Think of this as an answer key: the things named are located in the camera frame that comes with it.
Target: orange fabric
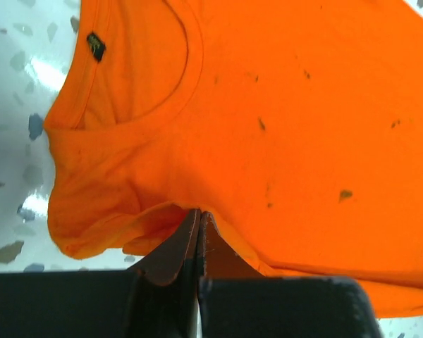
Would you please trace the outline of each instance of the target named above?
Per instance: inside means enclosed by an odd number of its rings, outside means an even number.
[[[45,127],[71,257],[147,253],[200,207],[265,275],[423,314],[423,20],[400,0],[82,0]]]

